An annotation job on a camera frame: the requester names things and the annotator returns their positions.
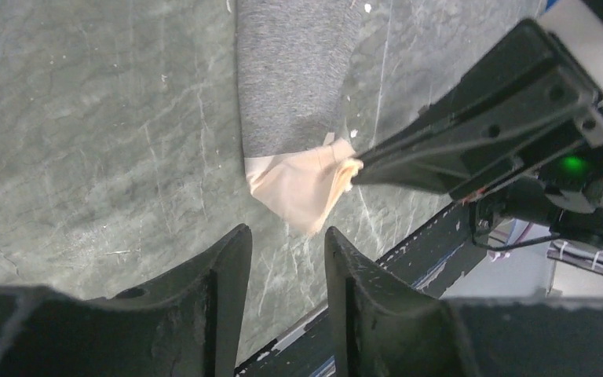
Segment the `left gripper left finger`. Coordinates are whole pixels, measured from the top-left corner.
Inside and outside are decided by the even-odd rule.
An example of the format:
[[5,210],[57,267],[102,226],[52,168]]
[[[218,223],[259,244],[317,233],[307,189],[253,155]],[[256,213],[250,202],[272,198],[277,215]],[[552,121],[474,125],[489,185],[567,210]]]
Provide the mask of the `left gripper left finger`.
[[113,298],[0,286],[0,376],[231,376],[251,255],[242,224]]

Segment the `grey underwear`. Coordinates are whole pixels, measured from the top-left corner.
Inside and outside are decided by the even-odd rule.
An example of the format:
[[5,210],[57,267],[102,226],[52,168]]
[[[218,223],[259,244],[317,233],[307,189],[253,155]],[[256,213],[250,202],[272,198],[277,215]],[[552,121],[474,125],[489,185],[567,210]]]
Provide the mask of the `grey underwear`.
[[237,89],[250,194],[289,226],[319,232],[360,169],[339,133],[358,42],[357,1],[239,1]]

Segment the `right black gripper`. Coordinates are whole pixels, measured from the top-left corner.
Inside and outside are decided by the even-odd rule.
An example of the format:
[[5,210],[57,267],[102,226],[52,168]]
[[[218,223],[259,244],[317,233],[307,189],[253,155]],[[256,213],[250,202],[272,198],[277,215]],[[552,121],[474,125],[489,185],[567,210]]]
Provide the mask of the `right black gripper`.
[[410,126],[363,153],[353,184],[461,200],[513,181],[471,206],[474,245],[513,218],[550,233],[508,250],[555,240],[602,250],[603,145],[570,152],[585,142],[574,118],[600,97],[558,38],[522,20]]

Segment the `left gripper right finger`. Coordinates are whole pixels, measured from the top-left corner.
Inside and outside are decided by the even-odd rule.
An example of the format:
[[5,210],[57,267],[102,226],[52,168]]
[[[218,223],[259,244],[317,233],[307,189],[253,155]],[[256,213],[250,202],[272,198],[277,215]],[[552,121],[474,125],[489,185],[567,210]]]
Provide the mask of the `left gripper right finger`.
[[603,376],[603,298],[439,299],[450,357],[392,375]]

